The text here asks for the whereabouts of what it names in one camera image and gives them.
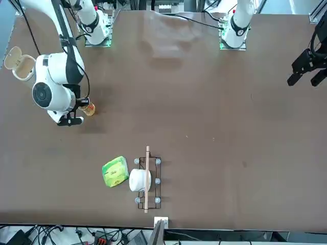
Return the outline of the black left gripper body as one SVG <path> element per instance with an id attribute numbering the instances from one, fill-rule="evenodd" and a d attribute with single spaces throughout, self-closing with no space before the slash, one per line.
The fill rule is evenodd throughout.
<path id="1" fill-rule="evenodd" d="M 320 48 L 315 50 L 315 38 L 318 38 Z M 326 55 L 326 19 L 321 19 L 316 25 L 310 41 L 310 50 L 313 55 Z"/>

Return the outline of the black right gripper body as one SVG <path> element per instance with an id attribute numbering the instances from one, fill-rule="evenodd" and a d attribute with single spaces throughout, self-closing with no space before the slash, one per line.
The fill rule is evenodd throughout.
<path id="1" fill-rule="evenodd" d="M 89 98 L 76 99 L 76 101 L 74 102 L 72 108 L 68 109 L 68 114 L 73 113 L 74 116 L 76 116 L 76 112 L 79 109 L 85 115 L 90 116 L 90 111 L 89 111 L 88 106 L 89 106 Z"/>

